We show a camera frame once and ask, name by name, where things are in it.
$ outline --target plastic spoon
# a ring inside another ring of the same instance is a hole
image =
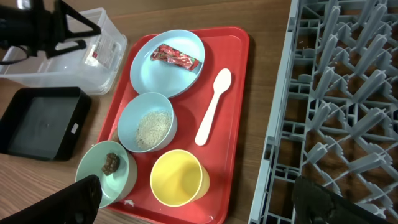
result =
[[[202,146],[206,144],[211,124],[213,123],[214,113],[216,112],[216,107],[218,100],[230,86],[231,86],[231,72],[227,68],[223,68],[217,75],[216,80],[214,80],[213,88],[214,88],[214,95],[211,99],[209,108],[206,111],[205,117],[200,124],[197,136],[195,138],[195,143],[198,146]]]

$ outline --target white granules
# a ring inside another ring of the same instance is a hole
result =
[[[136,142],[142,150],[148,150],[163,140],[172,125],[172,116],[165,110],[153,111],[139,122]]]

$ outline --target yellow cup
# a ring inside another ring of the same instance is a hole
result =
[[[150,173],[150,187],[156,199],[179,207],[204,196],[210,178],[206,169],[190,152],[176,149],[163,154]]]

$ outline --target red candy wrapper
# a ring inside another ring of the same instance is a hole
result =
[[[200,63],[197,59],[174,49],[167,44],[162,44],[157,47],[154,53],[150,56],[150,59],[172,63],[189,71],[194,70]]]

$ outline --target red tray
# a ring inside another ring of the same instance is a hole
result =
[[[239,119],[243,97],[249,36],[238,27],[193,30],[205,45],[206,59],[199,79],[184,93],[170,101],[177,115],[174,140],[158,152],[132,153],[138,166],[137,182],[131,193],[109,209],[156,223],[223,223],[231,193]],[[130,82],[130,67],[139,49],[156,34],[139,39],[130,50],[118,87],[106,116],[98,142],[111,139],[124,107],[138,95]],[[195,136],[213,96],[213,82],[222,68],[232,73],[232,84],[222,94],[206,145],[197,146]],[[171,149],[193,153],[210,175],[210,188],[201,199],[172,208],[153,196],[149,185],[155,161]],[[134,206],[125,205],[132,200]]]

